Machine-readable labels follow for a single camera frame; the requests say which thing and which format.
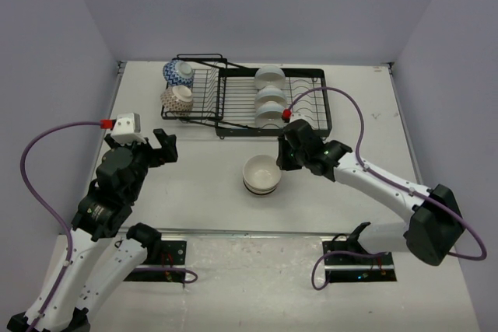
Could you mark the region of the beige bowl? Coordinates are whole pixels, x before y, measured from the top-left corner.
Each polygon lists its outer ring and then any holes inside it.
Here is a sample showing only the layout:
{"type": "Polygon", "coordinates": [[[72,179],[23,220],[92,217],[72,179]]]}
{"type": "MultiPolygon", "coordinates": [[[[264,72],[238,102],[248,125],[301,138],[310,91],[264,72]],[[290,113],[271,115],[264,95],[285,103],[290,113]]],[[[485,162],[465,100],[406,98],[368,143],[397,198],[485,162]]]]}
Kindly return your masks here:
{"type": "Polygon", "coordinates": [[[278,184],[276,185],[273,185],[273,186],[270,186],[270,187],[255,187],[251,184],[249,184],[246,180],[243,181],[244,183],[244,186],[246,187],[247,190],[251,190],[251,191],[256,191],[256,192],[267,192],[267,191],[270,191],[270,190],[276,190],[277,187],[279,186],[278,184]]]}
{"type": "Polygon", "coordinates": [[[256,155],[245,162],[242,175],[249,184],[263,188],[279,184],[282,172],[276,165],[275,157],[256,155]]]}

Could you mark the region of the light blue bowl front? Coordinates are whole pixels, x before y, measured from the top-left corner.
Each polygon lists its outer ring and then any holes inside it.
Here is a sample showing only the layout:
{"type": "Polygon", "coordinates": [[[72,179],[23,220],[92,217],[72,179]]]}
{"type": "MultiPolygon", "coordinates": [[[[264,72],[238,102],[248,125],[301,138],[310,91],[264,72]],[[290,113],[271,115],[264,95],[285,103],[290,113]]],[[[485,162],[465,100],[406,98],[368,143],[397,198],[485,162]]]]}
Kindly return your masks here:
{"type": "Polygon", "coordinates": [[[268,101],[256,109],[254,123],[257,128],[282,128],[284,121],[282,119],[285,107],[275,101],[268,101]]]}

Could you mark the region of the beige bowl front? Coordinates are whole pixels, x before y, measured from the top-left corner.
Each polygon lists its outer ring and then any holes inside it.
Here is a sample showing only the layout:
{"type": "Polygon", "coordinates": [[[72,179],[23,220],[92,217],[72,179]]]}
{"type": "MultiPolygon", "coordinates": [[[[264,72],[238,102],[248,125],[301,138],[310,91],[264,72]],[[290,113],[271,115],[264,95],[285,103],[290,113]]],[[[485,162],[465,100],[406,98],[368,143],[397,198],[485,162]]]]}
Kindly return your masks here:
{"type": "Polygon", "coordinates": [[[247,190],[251,190],[251,191],[256,191],[256,192],[267,192],[267,191],[270,191],[270,190],[276,190],[277,187],[279,186],[278,184],[276,185],[273,185],[273,186],[270,186],[270,187],[255,187],[251,184],[249,184],[246,180],[243,181],[244,183],[244,186],[246,187],[247,190]]]}

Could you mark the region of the black bowl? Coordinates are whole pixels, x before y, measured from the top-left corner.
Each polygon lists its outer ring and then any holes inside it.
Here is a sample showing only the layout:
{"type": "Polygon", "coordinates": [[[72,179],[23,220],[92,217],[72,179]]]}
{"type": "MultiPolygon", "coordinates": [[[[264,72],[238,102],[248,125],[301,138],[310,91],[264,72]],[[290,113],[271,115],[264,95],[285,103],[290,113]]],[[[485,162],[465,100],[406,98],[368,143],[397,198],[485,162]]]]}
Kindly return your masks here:
{"type": "Polygon", "coordinates": [[[267,191],[267,192],[256,192],[256,191],[251,191],[249,190],[249,193],[253,196],[256,196],[256,197],[266,197],[266,196],[269,196],[271,194],[273,194],[275,191],[274,190],[270,190],[270,191],[267,191]]]}

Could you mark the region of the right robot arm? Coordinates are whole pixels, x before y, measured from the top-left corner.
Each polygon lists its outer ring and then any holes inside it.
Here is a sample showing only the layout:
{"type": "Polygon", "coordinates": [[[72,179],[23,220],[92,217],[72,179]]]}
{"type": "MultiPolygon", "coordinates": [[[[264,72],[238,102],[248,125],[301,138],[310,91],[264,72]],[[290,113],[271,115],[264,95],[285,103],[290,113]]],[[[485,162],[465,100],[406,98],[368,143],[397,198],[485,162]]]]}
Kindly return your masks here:
{"type": "Polygon", "coordinates": [[[423,263],[438,266],[465,230],[454,193],[442,184],[429,188],[376,171],[349,146],[323,142],[303,119],[287,124],[278,141],[280,169],[306,168],[365,194],[401,218],[394,225],[360,224],[347,245],[355,264],[365,264],[377,252],[407,250],[423,263]]]}

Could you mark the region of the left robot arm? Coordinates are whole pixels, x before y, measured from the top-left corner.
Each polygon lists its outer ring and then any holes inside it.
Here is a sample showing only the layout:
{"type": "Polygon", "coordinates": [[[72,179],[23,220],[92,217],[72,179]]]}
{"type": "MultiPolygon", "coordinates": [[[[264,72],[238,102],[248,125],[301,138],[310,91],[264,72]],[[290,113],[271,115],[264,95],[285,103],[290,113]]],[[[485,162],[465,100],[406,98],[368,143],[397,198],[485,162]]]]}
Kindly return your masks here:
{"type": "Polygon", "coordinates": [[[153,134],[157,149],[134,130],[106,135],[109,150],[71,224],[63,226],[67,244],[57,266],[33,305],[11,317],[9,331],[88,331],[116,287],[140,264],[160,259],[160,233],[139,223],[128,230],[114,257],[94,269],[131,215],[149,169],[178,159],[176,136],[162,129],[153,134]]]}

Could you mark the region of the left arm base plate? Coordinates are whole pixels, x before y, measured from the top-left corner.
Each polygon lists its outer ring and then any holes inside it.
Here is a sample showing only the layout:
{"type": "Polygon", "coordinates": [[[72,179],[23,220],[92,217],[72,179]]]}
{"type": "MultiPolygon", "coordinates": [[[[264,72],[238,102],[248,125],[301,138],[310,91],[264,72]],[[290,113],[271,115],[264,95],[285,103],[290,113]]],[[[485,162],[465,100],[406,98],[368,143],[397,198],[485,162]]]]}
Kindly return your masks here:
{"type": "MultiPolygon", "coordinates": [[[[162,240],[160,248],[139,267],[183,267],[187,252],[185,240],[162,240]]],[[[133,271],[125,281],[183,283],[186,274],[179,271],[133,271]]]]}

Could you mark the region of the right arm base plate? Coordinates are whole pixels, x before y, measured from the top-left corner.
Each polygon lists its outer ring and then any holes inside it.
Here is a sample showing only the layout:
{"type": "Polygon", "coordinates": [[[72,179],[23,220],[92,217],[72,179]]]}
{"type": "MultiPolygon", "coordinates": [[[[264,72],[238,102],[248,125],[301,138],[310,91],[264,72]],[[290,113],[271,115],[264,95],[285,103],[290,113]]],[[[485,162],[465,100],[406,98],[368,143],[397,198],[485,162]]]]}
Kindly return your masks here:
{"type": "MultiPolygon", "coordinates": [[[[322,240],[323,253],[348,251],[367,254],[347,235],[326,237],[322,240]]],[[[395,265],[391,253],[382,257],[363,258],[336,254],[324,260],[325,280],[329,283],[396,282],[395,265]]]]}

